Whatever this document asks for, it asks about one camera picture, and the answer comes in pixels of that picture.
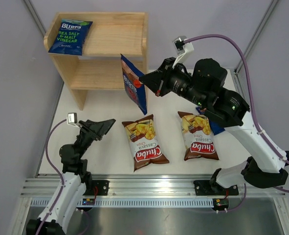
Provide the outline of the Burts spicy chilli bag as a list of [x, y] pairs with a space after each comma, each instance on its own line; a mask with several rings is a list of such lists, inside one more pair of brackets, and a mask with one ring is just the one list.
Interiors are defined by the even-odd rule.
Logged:
[[128, 58], [121, 54], [121, 68], [125, 92], [128, 97], [140, 108], [144, 115], [147, 114], [147, 99], [145, 86], [139, 81], [144, 75]]
[[[196, 110], [200, 115], [204, 115], [204, 112], [205, 112], [204, 109], [201, 109], [199, 106], [197, 106]], [[217, 123], [215, 123], [213, 121], [209, 121], [209, 125], [210, 125], [210, 128], [211, 128], [214, 136], [225, 131], [224, 128], [220, 127]]]

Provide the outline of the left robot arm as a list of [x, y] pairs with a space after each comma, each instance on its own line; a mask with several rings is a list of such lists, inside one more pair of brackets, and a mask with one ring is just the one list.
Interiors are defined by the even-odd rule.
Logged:
[[98, 192], [92, 174], [87, 170], [88, 162], [83, 155], [94, 141], [100, 141], [112, 128], [115, 119], [104, 121], [78, 120], [76, 113], [69, 113], [62, 123], [79, 128], [79, 134], [72, 144], [65, 144], [59, 150], [63, 165], [59, 170], [51, 160], [50, 166], [59, 175], [59, 184], [48, 205], [37, 217], [26, 226], [28, 235], [65, 235], [70, 219], [77, 209], [77, 203], [83, 195]]

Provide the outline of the Burts sea salt vinegar bag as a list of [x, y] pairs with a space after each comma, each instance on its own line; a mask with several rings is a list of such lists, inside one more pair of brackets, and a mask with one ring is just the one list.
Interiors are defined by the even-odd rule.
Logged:
[[58, 34], [48, 52], [81, 56], [92, 24], [91, 21], [62, 19]]

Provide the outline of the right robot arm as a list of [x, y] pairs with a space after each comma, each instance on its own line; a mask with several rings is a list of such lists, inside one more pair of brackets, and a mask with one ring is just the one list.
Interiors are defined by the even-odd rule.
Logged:
[[182, 63], [170, 57], [154, 72], [139, 78], [156, 96], [173, 92], [204, 110], [204, 115], [233, 135], [250, 153], [243, 163], [217, 169], [209, 186], [221, 194], [227, 188], [248, 183], [257, 188], [276, 188], [285, 185], [289, 151], [274, 146], [253, 120], [253, 107], [235, 91], [223, 87], [227, 70], [211, 58], [198, 60], [193, 74]]

